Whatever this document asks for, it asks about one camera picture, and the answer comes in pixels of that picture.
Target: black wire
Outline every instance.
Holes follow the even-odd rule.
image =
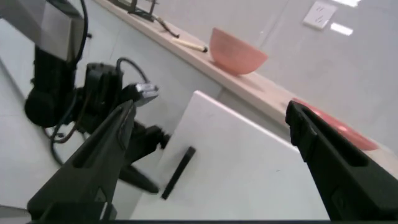
[[[54,158],[55,162],[57,162],[57,164],[60,165],[60,166],[63,165],[63,162],[62,162],[60,156],[57,154],[57,152],[55,151],[55,148],[54,148],[55,137],[57,136],[58,131],[60,130],[61,126],[64,124],[66,119],[68,119],[68,117],[71,115],[71,113],[72,113],[72,111],[73,111],[73,109],[74,109],[74,107],[76,105],[76,100],[77,100],[77,92],[74,93],[73,99],[72,99],[72,103],[70,104],[70,106],[67,109],[67,111],[65,112],[65,114],[63,114],[61,120],[56,125],[56,127],[54,129],[54,132],[50,136],[50,152],[51,152],[51,156]]]
[[[166,22],[162,19],[162,18],[160,18],[160,17],[153,17],[162,27],[163,27],[163,29],[165,29],[170,35],[172,35],[173,37],[175,37],[175,38],[180,38],[180,34],[176,34],[176,33],[174,33],[169,27],[168,27],[168,25],[166,24]]]
[[[116,69],[117,69],[119,74],[122,74],[122,70],[121,70],[121,67],[120,67],[122,62],[127,62],[131,66],[133,66],[138,71],[138,73],[140,74],[140,76],[142,77],[142,79],[144,80],[145,83],[149,83],[150,82],[148,80],[147,76],[145,75],[145,73],[141,70],[141,68],[135,62],[133,62],[132,60],[130,60],[128,58],[121,57],[116,62]]]
[[[84,28],[83,28],[83,38],[81,39],[80,48],[75,58],[75,61],[72,63],[73,66],[77,67],[77,63],[79,63],[81,56],[83,55],[83,51],[86,45],[87,33],[88,33],[88,13],[85,0],[80,0],[81,8],[83,9],[84,16]]]

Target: bowl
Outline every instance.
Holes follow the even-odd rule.
[[[268,58],[255,47],[217,28],[213,28],[211,34],[210,54],[217,67],[233,75],[254,72]]]

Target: wall socket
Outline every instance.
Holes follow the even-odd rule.
[[[304,18],[304,24],[322,30],[328,24],[337,7],[316,1]]]

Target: white cabinet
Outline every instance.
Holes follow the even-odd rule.
[[[188,147],[197,151],[167,200],[160,197]],[[195,93],[143,194],[142,220],[327,220],[300,153],[270,131]]]

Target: white tile wall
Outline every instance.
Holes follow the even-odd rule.
[[[329,1],[338,10],[331,22],[353,29],[350,36],[327,27],[317,32],[302,25],[312,0],[289,1],[262,50],[270,55],[259,72],[310,103],[388,144],[395,139],[389,113],[398,93],[394,59],[398,57],[398,17],[392,1],[362,0],[357,8]],[[380,116],[388,116],[383,131]]]
[[[209,42],[213,27],[260,46],[288,0],[158,0],[155,14]]]
[[[269,55],[260,74],[395,148],[398,1],[321,1],[352,35],[304,26],[315,0],[159,0],[155,13],[205,42],[216,26],[259,47]]]

